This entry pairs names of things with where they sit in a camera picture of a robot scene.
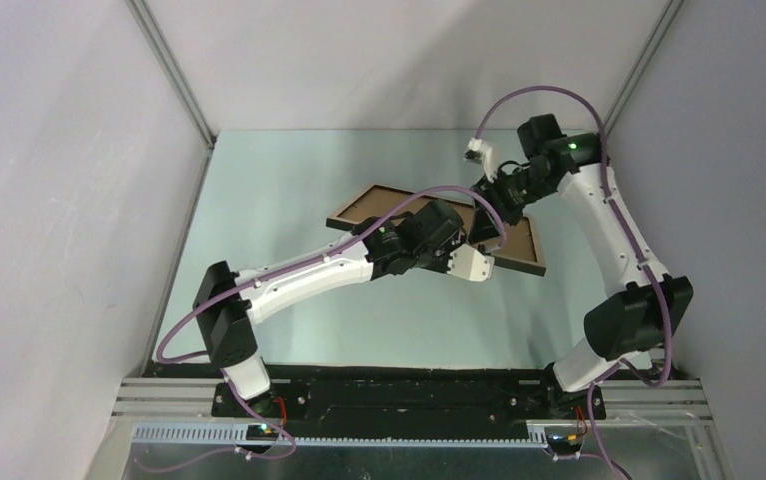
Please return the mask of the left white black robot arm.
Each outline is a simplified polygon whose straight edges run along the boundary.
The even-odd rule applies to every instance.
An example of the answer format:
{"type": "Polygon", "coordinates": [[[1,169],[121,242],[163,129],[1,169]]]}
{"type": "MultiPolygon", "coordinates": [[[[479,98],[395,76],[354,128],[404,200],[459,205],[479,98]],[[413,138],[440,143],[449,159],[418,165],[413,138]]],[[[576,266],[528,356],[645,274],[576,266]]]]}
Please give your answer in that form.
{"type": "Polygon", "coordinates": [[[275,390],[258,352],[254,325],[335,288],[414,268],[445,273],[463,243],[462,217],[445,201],[432,200],[384,223],[369,217],[337,245],[305,260],[253,271],[248,278],[231,271],[227,262],[217,262],[208,267],[193,302],[209,360],[221,370],[237,404],[251,416],[263,416],[274,406],[275,390]]]}

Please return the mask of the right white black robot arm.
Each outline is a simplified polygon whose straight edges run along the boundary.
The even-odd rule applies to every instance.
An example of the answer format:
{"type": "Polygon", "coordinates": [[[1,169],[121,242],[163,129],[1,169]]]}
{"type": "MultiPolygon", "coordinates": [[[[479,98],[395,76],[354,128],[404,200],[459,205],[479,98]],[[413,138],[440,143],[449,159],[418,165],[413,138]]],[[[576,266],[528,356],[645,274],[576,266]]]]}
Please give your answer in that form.
{"type": "Polygon", "coordinates": [[[581,390],[653,348],[668,349],[693,297],[685,276],[672,275],[644,240],[624,202],[602,145],[593,132],[568,135],[552,114],[530,118],[517,135],[525,162],[501,162],[493,146],[470,139],[464,158],[483,177],[472,189],[478,206],[469,240],[499,235],[495,221],[513,226],[527,206],[557,195],[571,209],[601,272],[606,298],[583,321],[584,338],[554,362],[556,381],[540,392],[544,411],[565,418],[581,403],[581,390]]]}

